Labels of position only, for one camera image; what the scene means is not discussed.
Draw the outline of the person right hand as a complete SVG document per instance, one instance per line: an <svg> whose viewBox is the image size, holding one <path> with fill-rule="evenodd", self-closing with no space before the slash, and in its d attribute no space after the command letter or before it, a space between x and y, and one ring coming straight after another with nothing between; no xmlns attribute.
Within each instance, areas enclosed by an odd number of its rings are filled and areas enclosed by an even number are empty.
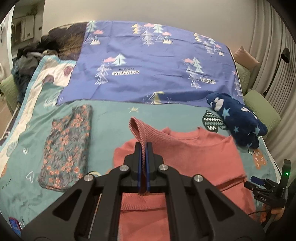
<svg viewBox="0 0 296 241"><path fill-rule="evenodd" d="M269 210L270 207L267 206L266 204L263 205L263 208L262 208L262 213L260 214L260 219L259 221L262 223L266 220L266 216L267 216L267 212L266 210ZM270 210L271 214L272 215L275 215L275 218L273 221L278 221L281 219L281 217L283 216L283 213L285 211L285 208L273 208Z"/></svg>

